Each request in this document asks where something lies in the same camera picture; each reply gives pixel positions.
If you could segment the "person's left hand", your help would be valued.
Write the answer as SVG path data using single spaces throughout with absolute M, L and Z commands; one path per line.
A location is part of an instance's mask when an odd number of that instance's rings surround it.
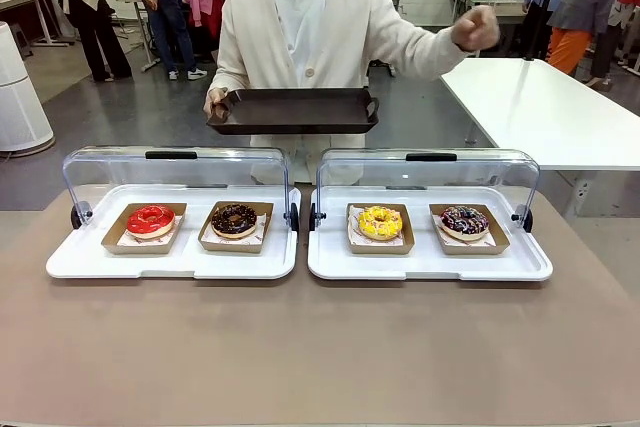
M 451 38 L 454 44 L 466 52 L 494 47 L 500 38 L 494 9 L 479 5 L 468 10 L 453 25 Z

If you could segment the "person's right hand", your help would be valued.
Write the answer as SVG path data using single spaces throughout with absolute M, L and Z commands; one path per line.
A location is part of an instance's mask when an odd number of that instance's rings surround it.
M 203 111 L 208 118 L 224 119 L 227 116 L 228 108 L 224 103 L 226 96 L 226 88 L 214 87 L 207 92 Z

